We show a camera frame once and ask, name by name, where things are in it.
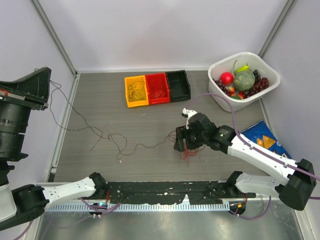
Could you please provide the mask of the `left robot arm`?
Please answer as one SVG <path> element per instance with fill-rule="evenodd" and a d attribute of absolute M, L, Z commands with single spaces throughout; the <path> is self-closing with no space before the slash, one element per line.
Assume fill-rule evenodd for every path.
<path fill-rule="evenodd" d="M 22 152 L 31 111 L 48 108 L 51 69 L 42 67 L 14 81 L 0 83 L 0 229 L 6 230 L 41 216 L 46 209 L 78 198 L 102 199 L 107 183 L 101 174 L 56 187 L 28 184 L 10 189 L 9 162 L 28 157 Z"/>

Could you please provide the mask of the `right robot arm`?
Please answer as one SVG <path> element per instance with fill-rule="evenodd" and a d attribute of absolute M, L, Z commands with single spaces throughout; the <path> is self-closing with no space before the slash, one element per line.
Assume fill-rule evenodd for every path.
<path fill-rule="evenodd" d="M 176 128 L 175 150 L 184 152 L 207 146 L 242 159 L 266 173 L 261 176 L 235 171 L 225 186 L 230 197 L 256 193 L 278 198 L 297 211 L 305 209 L 317 184 L 310 161 L 304 158 L 295 161 L 273 153 L 230 126 L 217 127 L 203 113 L 185 108 L 182 116 L 186 124 Z"/>

